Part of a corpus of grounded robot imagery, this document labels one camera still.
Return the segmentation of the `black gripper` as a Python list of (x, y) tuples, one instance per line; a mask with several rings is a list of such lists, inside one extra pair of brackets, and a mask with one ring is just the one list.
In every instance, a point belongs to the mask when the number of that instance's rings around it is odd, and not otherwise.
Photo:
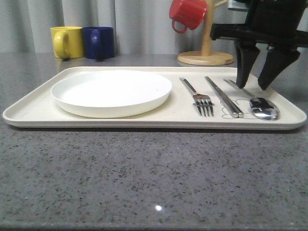
[(245, 87), (251, 69), (260, 53), (256, 42), (278, 45), (268, 50), (258, 85), (266, 90), (274, 79), (295, 62), (300, 52), (297, 47), (308, 46), (308, 33), (297, 29), (308, 6), (306, 0), (252, 0), (243, 24), (213, 24), (212, 40), (235, 41), (237, 56), (236, 85)]

